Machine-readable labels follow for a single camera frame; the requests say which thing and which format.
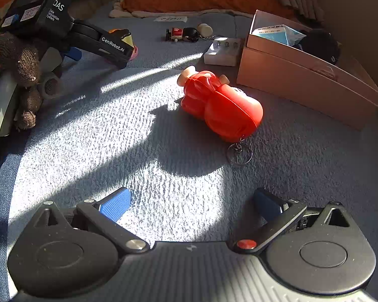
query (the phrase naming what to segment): blue gripper pad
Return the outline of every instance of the blue gripper pad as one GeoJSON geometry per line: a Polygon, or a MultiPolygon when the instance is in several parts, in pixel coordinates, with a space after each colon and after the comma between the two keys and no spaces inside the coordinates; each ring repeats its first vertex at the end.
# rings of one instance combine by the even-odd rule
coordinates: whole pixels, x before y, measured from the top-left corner
{"type": "Polygon", "coordinates": [[[272,221],[283,213],[281,205],[284,203],[281,199],[273,196],[263,188],[256,189],[254,193],[254,204],[259,215],[267,222],[272,221]]]}
{"type": "Polygon", "coordinates": [[[130,203],[131,193],[127,188],[123,188],[119,193],[115,192],[111,199],[100,205],[100,213],[117,222],[129,209],[130,203]]]}
{"type": "Polygon", "coordinates": [[[75,48],[75,47],[71,47],[70,50],[68,52],[65,53],[65,56],[75,60],[75,61],[80,61],[80,59],[82,58],[83,56],[83,53],[75,48]]]}

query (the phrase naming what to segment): open box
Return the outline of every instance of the open box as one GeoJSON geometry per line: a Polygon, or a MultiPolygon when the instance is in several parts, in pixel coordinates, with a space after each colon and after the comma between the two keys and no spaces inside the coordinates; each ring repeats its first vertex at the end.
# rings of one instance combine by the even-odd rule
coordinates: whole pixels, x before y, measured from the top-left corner
{"type": "Polygon", "coordinates": [[[336,65],[252,32],[284,24],[311,29],[257,10],[245,42],[237,84],[269,92],[362,129],[378,107],[378,87],[359,62],[340,45],[336,65]]]}

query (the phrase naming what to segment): gray carpet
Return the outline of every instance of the gray carpet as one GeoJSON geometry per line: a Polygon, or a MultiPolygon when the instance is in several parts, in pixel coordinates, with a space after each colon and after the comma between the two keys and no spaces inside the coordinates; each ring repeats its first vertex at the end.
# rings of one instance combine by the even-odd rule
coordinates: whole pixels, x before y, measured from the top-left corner
{"type": "MultiPolygon", "coordinates": [[[[84,53],[67,61],[67,94],[39,112],[16,177],[8,246],[45,200],[60,207],[100,199],[125,186],[133,194],[120,225],[156,240],[226,240],[260,223],[249,199],[264,186],[310,206],[339,200],[374,248],[378,261],[378,124],[357,132],[308,108],[243,88],[264,109],[263,123],[247,141],[254,158],[244,167],[225,159],[228,144],[179,109],[176,78],[190,64],[204,68],[209,42],[163,42],[166,28],[210,24],[216,34],[245,37],[251,20],[225,14],[188,23],[153,19],[93,22],[129,28],[139,56],[117,71],[84,53]]],[[[208,67],[234,80],[237,68],[208,67]]],[[[378,299],[378,264],[369,293],[378,299]]]]}

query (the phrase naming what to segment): keyring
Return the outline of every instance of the keyring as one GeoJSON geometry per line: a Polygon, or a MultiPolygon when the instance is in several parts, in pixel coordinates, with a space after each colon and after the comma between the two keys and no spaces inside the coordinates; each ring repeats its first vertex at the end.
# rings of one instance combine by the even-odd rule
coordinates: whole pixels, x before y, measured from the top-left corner
{"type": "Polygon", "coordinates": [[[236,165],[236,166],[243,166],[243,165],[246,165],[247,163],[249,163],[249,162],[252,160],[252,157],[254,156],[254,152],[252,151],[252,149],[250,148],[250,146],[249,146],[248,144],[242,143],[243,141],[244,141],[244,139],[241,138],[241,139],[239,140],[238,143],[233,143],[233,144],[231,144],[231,145],[228,147],[227,151],[226,151],[226,157],[227,157],[227,160],[228,160],[232,165],[236,165]],[[249,157],[249,159],[248,159],[247,161],[245,161],[245,162],[243,162],[243,163],[237,163],[237,162],[234,162],[234,161],[232,161],[232,160],[230,159],[230,157],[229,157],[229,152],[230,152],[230,150],[232,150],[234,153],[237,153],[237,154],[239,154],[239,153],[243,153],[243,152],[245,152],[245,150],[248,150],[248,151],[251,153],[251,155],[250,155],[250,157],[249,157]]]}

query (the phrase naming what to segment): paper label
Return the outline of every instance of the paper label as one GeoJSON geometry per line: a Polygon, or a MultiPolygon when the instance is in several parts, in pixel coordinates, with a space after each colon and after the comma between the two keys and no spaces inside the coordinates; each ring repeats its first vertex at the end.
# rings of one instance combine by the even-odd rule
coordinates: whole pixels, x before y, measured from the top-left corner
{"type": "Polygon", "coordinates": [[[262,27],[257,28],[253,31],[252,34],[266,34],[266,33],[279,33],[279,32],[285,32],[284,25],[277,25],[277,26],[269,26],[269,27],[262,27]]]}
{"type": "Polygon", "coordinates": [[[10,26],[14,17],[15,15],[12,15],[11,17],[6,18],[2,24],[2,27],[10,26]]]}
{"type": "Polygon", "coordinates": [[[157,19],[154,19],[155,22],[187,22],[188,17],[180,16],[161,16],[157,19]]]}
{"type": "Polygon", "coordinates": [[[31,19],[33,16],[36,15],[36,13],[38,12],[39,8],[41,6],[36,6],[36,7],[33,7],[33,8],[29,8],[27,10],[24,11],[24,14],[22,15],[21,17],[21,22],[24,21],[24,20],[28,20],[28,19],[31,19]]]}

